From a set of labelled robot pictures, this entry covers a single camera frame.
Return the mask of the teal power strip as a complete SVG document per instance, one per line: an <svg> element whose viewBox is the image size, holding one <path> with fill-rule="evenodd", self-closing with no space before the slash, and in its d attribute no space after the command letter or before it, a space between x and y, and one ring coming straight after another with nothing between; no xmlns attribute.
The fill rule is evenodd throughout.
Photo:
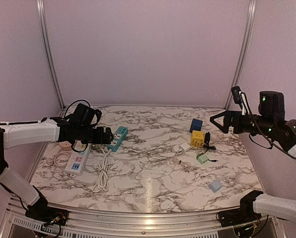
<svg viewBox="0 0 296 238"><path fill-rule="evenodd" d="M126 136L128 135L128 128L124 126L120 126L114 134L114 144L107 145L107 149L111 150L112 152L117 152L119 147L121 146L122 142L125 140Z"/></svg>

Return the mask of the green usb charger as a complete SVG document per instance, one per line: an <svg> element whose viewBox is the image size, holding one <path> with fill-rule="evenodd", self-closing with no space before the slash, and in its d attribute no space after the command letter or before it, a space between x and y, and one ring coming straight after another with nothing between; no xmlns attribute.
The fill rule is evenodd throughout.
<svg viewBox="0 0 296 238"><path fill-rule="evenodd" d="M208 157L207 157L206 153L198 154L196 159L200 164L204 164L208 161Z"/></svg>

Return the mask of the light blue usb charger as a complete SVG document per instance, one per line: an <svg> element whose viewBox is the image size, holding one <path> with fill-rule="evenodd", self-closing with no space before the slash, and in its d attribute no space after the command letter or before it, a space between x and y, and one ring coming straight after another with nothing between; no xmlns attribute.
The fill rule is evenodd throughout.
<svg viewBox="0 0 296 238"><path fill-rule="evenodd" d="M216 193L217 191L219 191L222 188L222 184L220 183L220 181L215 180L212 183L209 184L209 189L213 192Z"/></svg>

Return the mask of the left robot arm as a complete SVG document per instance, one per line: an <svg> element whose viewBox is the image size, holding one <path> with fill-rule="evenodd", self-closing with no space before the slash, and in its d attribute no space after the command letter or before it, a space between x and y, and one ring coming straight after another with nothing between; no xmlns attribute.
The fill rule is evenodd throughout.
<svg viewBox="0 0 296 238"><path fill-rule="evenodd" d="M8 166L6 149L38 142L64 142L74 145L107 145L113 141L110 128L98 127L102 112L93 109L88 101L76 100L77 107L63 117L36 121L0 122L0 185L27 204L26 212L46 221L52 216L45 196Z"/></svg>

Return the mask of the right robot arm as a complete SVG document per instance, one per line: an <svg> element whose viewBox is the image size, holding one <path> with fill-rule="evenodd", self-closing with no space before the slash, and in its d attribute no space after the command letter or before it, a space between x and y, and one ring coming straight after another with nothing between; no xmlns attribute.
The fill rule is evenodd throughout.
<svg viewBox="0 0 296 238"><path fill-rule="evenodd" d="M223 133L233 128L234 134L261 135L270 144L296 161L296 119L285 120L284 95L276 91L261 91L259 114L249 106L246 94L238 86L231 89L233 100L240 111L224 111L210 118L210 122ZM296 224L296 200L268 195L253 190L240 199L236 209L218 212L222 227L234 226L260 219L262 214Z"/></svg>

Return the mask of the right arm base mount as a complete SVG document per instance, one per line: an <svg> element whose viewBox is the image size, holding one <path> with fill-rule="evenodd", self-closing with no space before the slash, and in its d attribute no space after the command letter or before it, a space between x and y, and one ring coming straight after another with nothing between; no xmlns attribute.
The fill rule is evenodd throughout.
<svg viewBox="0 0 296 238"><path fill-rule="evenodd" d="M262 218L261 214L257 213L241 213L240 208L220 211L216 214L216 219L222 227L236 226L253 221L259 222Z"/></svg>

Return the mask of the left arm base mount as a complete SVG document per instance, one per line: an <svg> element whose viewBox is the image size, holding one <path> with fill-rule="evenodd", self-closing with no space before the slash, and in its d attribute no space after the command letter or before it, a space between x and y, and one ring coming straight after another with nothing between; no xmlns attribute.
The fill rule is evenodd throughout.
<svg viewBox="0 0 296 238"><path fill-rule="evenodd" d="M51 225L51 221L59 218L56 224L64 226L67 222L69 212L65 209L47 207L46 209L42 209L39 211L28 210L25 212L25 216L28 218L32 218L34 220L38 220L44 222L45 224Z"/></svg>

